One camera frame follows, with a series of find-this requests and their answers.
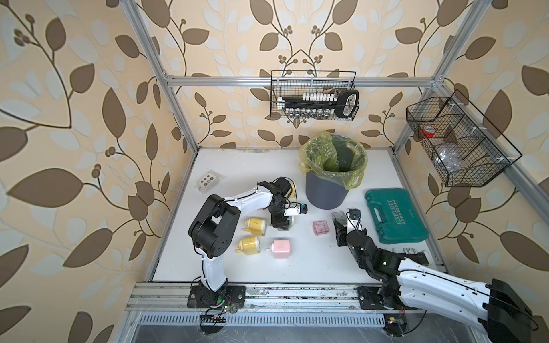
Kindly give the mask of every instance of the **wire basket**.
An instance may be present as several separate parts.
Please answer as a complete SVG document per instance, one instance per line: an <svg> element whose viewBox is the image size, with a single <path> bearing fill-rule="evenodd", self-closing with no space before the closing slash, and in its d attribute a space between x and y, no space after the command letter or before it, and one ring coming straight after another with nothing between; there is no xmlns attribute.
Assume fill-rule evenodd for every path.
<svg viewBox="0 0 549 343"><path fill-rule="evenodd" d="M271 71L270 119L353 120L359 108L354 71Z"/></svg>
<svg viewBox="0 0 549 343"><path fill-rule="evenodd" d="M406 121L447 187L482 187L522 154L471 102L483 115L485 126L467 116L463 99L467 98L455 91L450 97L432 97L410 105ZM502 151L496 143L499 137L516 153Z"/></svg>

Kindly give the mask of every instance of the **cable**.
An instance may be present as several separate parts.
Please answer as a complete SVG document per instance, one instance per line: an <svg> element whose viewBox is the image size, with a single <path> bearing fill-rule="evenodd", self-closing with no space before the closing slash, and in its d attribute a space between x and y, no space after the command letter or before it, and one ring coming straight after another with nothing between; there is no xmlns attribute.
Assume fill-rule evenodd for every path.
<svg viewBox="0 0 549 343"><path fill-rule="evenodd" d="M517 311L520 312L521 314L527 316L528 319L530 319L532 322L534 322L534 324L536 324L536 328L535 328L535 329L532 329L532 331L536 331L536 330L538 330L538 329L540 328L540 326L538 325L538 323L537 323L528 313L526 313L525 311L521 310L521 309L518 308L517 306L512 305L512 304L510 304L510 303L508 303L508 302L506 302L506 301L503 301L503 300L501 300L501 299L499 299L499 298L497 298L497 297L495 297L495 296L492 296L492 295L490 295L490 294L481 292L481 291L476 290L476 289L474 289L474 288L471 288L471 287L469 287L469 286L467 286L467 285L461 284L461 283L459 283L459 282L457 282L457 281L450 280L450 279L444 278L444 277L442 277L442 276L440 276L440 275L436 275L436 274L429 273L429 272L426 272L426 271L419 271L419 270L417 270L417 269L403 269L403 270L401 270L401 271L399 271L399 272L418 272L418 273L422 273L422 274L429 274L429 275L432 275L432 276L436 276L436 277L438 277L438 278L441 278L442 280L446 280L446 281L455 283L455 284L457 284L457 285L460 285L460 286L462 286L462 287L465 287L466 289L471 289L471 290L473 290L473 291L475 291L475 292L477 292L477 293L480 293L480 294L483 294L483 295L485 295L485 296L487 296L487 297L496 299L497 301L502 302L502 303L504 303L504 304L507 305L507 306L511 306L512 308L514 308L515 310L517 310Z"/></svg>
<svg viewBox="0 0 549 343"><path fill-rule="evenodd" d="M423 312L423 315L422 315L422 317L421 317L421 320L419 321L419 323L417 323L417 325L416 325L412 330L407 331L407 332L403 332L402 334L403 334L403 335L407 335L407 334L409 334L410 332L412 332L412 331L414 331L415 329L417 329L418 326L419 326L419 325L421 324L421 322L423 321L423 319L425 318L425 315L426 315L426 314L427 314L427 310L425 310L425 312Z"/></svg>

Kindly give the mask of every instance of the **yellow bottle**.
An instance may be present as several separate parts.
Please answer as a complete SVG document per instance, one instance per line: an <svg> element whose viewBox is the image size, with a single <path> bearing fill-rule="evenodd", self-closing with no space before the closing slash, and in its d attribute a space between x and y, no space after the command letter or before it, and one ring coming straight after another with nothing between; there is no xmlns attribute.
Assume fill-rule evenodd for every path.
<svg viewBox="0 0 549 343"><path fill-rule="evenodd" d="M256 236L264 236L265 231L267 231L267 222L265 219L250 218L246 221L246 226L243 230Z"/></svg>
<svg viewBox="0 0 549 343"><path fill-rule="evenodd" d="M243 252L246 255L254 255L261 252L261 248L259 247L259 237L257 236L244 238L238 242L237 247L237 252Z"/></svg>

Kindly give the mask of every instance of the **plastic bag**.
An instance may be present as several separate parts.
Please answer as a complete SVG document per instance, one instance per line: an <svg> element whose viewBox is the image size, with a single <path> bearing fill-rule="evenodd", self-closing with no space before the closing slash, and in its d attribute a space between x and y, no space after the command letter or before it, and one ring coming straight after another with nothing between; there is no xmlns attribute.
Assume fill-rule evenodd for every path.
<svg viewBox="0 0 549 343"><path fill-rule="evenodd" d="M322 131L299 149L303 173L312 171L321 179L356 188L362 182L368 157L362 144L335 133Z"/></svg>

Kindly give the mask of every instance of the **robotic arm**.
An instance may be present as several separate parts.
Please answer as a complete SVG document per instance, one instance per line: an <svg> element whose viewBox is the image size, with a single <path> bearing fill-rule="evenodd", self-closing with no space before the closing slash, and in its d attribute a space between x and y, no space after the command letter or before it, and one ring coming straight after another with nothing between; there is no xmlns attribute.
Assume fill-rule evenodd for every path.
<svg viewBox="0 0 549 343"><path fill-rule="evenodd" d="M418 307L488 334L493 343L529 343L532 311L503 281L491 284L448 275L379 249L366 230L347 233L358 266L383 283L377 301L390 308Z"/></svg>
<svg viewBox="0 0 549 343"><path fill-rule="evenodd" d="M223 270L222 254L230 246L241 215L267 208L271 213L271 226L288 230L291 217L307 213L307 205L292 203L288 198L292 184L279 177L273 182L262 181L256 189L222 198L210 195L189 228L194 251L202 256L202 276L199 283L201 302L210 306L227 292L227 278Z"/></svg>

